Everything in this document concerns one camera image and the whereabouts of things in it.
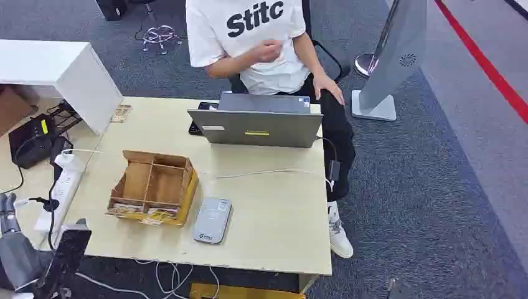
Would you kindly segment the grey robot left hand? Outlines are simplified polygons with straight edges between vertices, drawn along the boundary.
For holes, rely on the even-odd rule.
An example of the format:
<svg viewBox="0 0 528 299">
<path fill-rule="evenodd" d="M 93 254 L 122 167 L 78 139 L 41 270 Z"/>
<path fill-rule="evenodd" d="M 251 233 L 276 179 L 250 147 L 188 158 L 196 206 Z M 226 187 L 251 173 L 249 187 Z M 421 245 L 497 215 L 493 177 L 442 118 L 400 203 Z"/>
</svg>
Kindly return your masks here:
<svg viewBox="0 0 528 299">
<path fill-rule="evenodd" d="M 16 195 L 1 195 L 1 288 L 29 293 L 47 270 L 53 253 L 37 250 L 16 218 Z"/>
</svg>

